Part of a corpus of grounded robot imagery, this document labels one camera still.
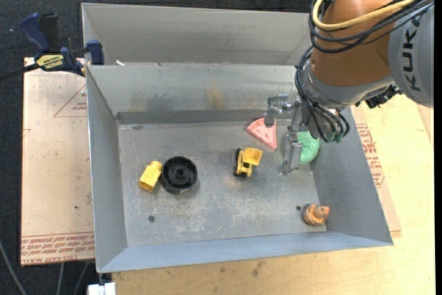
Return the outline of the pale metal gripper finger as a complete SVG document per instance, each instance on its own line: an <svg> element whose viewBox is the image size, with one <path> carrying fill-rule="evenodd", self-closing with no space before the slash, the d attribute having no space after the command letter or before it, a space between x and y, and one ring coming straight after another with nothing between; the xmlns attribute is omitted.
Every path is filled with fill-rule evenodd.
<svg viewBox="0 0 442 295"><path fill-rule="evenodd" d="M279 166L280 174L288 175L299 169L302 148L303 144L295 133L285 134L282 144L282 163Z"/></svg>
<svg viewBox="0 0 442 295"><path fill-rule="evenodd" d="M273 126L278 114L289 112L293 108L293 104L288 102L288 98L288 94L278 94L267 98L265 126Z"/></svg>

